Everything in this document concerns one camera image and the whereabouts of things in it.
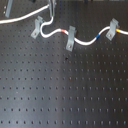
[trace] black perforated plate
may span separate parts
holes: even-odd
[[[0,0],[0,19],[5,0]],[[47,2],[14,0],[10,18]],[[112,18],[128,31],[127,2],[58,1],[55,21],[45,27],[68,30],[89,41]],[[49,21],[49,10],[39,13]],[[67,35],[31,38],[38,15],[0,25],[0,128],[127,128],[128,37],[106,32],[92,45],[75,43],[66,51]]]

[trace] white cable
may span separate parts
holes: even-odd
[[[126,31],[122,31],[122,30],[120,30],[119,33],[124,34],[124,35],[128,35],[128,32],[126,32]]]
[[[44,34],[44,33],[43,33],[43,30],[42,30],[43,27],[44,27],[44,26],[47,26],[47,25],[51,25],[52,22],[53,22],[53,17],[52,17],[52,19],[51,19],[49,22],[44,22],[44,23],[41,25],[41,27],[40,27],[40,33],[41,33],[41,35],[42,35],[44,38],[48,38],[48,37],[52,36],[53,34],[55,34],[55,33],[57,33],[57,32],[61,32],[61,29],[59,28],[59,29],[56,29],[55,31],[51,32],[50,34]]]
[[[52,19],[49,21],[49,22],[44,22],[42,25],[41,25],[41,27],[40,27],[40,33],[41,33],[41,35],[44,37],[44,38],[48,38],[48,37],[50,37],[50,36],[52,36],[53,34],[55,34],[55,33],[57,33],[57,32],[61,32],[61,29],[59,28],[59,29],[56,29],[55,31],[53,31],[53,32],[51,32],[50,34],[44,34],[43,33],[43,27],[44,26],[47,26],[47,25],[51,25],[53,23],[53,17],[52,17]],[[110,29],[110,27],[108,26],[108,27],[105,27],[104,29],[102,29],[100,32],[99,32],[99,36],[104,32],[104,31],[106,31],[106,30],[108,30],[108,29]],[[78,44],[81,44],[81,45],[90,45],[90,44],[92,44],[92,43],[94,43],[95,41],[96,41],[96,37],[93,39],[93,40],[91,40],[91,41],[89,41],[89,42],[83,42],[83,41],[80,41],[80,40],[78,40],[77,38],[75,38],[75,41],[78,43]]]
[[[34,12],[31,12],[31,13],[29,13],[29,14],[27,14],[25,16],[19,17],[19,18],[9,19],[9,20],[1,20],[0,24],[13,23],[13,22],[24,20],[24,19],[26,19],[26,18],[28,18],[30,16],[33,16],[33,15],[35,15],[35,14],[37,14],[37,13],[39,13],[39,12],[45,10],[45,9],[47,9],[48,7],[49,7],[49,5],[46,5],[46,6],[40,8],[40,9],[34,11]]]
[[[99,35],[101,35],[104,31],[110,29],[110,27],[105,27],[103,28],[100,32],[99,32]],[[78,43],[78,44],[81,44],[81,45],[91,45],[93,44],[95,41],[97,40],[97,38],[95,37],[93,40],[89,41],[89,42],[83,42],[83,41],[80,41],[78,40],[77,38],[75,38],[75,41]]]

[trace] screw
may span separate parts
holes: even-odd
[[[111,37],[111,34],[109,34],[108,36]]]
[[[72,45],[69,45],[68,47],[69,47],[69,48],[71,48],[71,47],[72,47]]]

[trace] mounting bracket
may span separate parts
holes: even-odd
[[[7,7],[6,6],[4,7],[6,9],[5,16],[7,18],[9,18],[9,15],[10,15],[11,8],[12,8],[12,3],[13,3],[13,0],[8,0]]]
[[[119,28],[119,22],[114,18],[110,22],[110,30],[106,34],[106,37],[111,41],[116,34],[116,29]]]
[[[68,43],[66,46],[66,49],[70,52],[72,52],[72,50],[73,50],[75,34],[76,34],[75,27],[70,26],[69,35],[68,35]]]
[[[43,23],[43,18],[38,16],[37,19],[35,20],[35,30],[32,32],[31,37],[34,39],[37,38],[37,36],[40,33],[40,25]]]

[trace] metal clip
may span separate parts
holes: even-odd
[[[73,46],[74,46],[75,34],[76,34],[75,27],[70,26],[70,28],[69,28],[69,35],[68,35],[68,43],[67,43],[66,49],[68,51],[71,51],[71,52],[72,52]]]
[[[106,37],[111,41],[113,39],[113,37],[116,34],[116,29],[119,28],[119,22],[115,19],[112,19],[112,21],[110,22],[110,30],[108,31],[108,33],[106,34]]]
[[[37,19],[35,20],[35,30],[32,32],[31,37],[34,39],[37,38],[37,36],[40,33],[40,25],[43,23],[43,18],[38,16]]]
[[[9,18],[9,15],[10,15],[11,8],[12,8],[12,3],[13,3],[13,0],[8,0],[7,7],[5,6],[5,9],[6,9],[5,16],[7,18]]]
[[[55,7],[56,7],[56,0],[47,0],[49,4],[49,10],[50,10],[50,17],[55,16]]]

